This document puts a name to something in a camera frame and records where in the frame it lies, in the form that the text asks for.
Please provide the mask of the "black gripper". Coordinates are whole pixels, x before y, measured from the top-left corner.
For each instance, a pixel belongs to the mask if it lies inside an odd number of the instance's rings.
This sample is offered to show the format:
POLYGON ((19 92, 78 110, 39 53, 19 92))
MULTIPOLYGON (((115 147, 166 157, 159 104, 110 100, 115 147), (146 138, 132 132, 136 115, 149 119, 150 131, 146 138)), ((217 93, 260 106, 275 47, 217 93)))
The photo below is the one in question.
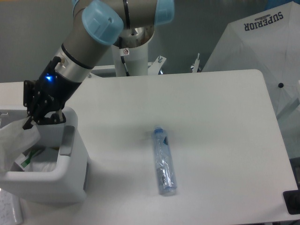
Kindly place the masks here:
POLYGON ((23 106, 27 108, 27 121, 23 129, 31 129, 32 122, 38 125, 56 125, 66 122, 66 116, 60 109, 81 85, 65 78, 55 67, 61 63, 58 56, 48 63, 38 80, 23 82, 23 106))

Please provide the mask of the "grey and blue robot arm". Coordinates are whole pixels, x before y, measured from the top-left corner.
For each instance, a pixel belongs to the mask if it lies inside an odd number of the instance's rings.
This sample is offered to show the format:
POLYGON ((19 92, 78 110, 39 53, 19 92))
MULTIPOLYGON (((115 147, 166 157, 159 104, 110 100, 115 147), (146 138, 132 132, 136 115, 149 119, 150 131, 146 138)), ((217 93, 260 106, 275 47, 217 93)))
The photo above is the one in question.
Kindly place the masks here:
POLYGON ((172 0, 74 0, 70 34, 39 78, 24 81, 23 129, 65 123, 65 103, 122 32, 170 23, 174 14, 172 0))

